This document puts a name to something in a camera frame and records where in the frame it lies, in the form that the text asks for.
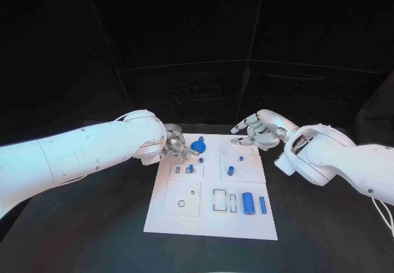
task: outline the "blue tool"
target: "blue tool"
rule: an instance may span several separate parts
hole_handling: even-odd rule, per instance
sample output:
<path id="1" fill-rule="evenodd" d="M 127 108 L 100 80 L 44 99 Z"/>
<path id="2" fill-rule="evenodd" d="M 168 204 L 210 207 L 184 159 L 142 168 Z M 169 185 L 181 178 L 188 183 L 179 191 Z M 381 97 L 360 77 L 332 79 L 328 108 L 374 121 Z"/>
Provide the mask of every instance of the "blue tool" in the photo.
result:
<path id="1" fill-rule="evenodd" d="M 254 204 L 253 204 L 253 194 L 250 192 L 243 193 L 243 205 L 244 205 L 244 214 L 254 214 Z"/>
<path id="2" fill-rule="evenodd" d="M 191 149 L 199 152 L 201 154 L 205 152 L 205 143 L 202 141 L 195 141 L 191 145 Z"/>
<path id="3" fill-rule="evenodd" d="M 262 213 L 267 214 L 264 197 L 260 197 L 260 205 L 262 205 Z"/>
<path id="4" fill-rule="evenodd" d="M 230 166 L 230 167 L 228 167 L 228 175 L 231 176 L 233 174 L 234 174 L 234 167 Z"/>

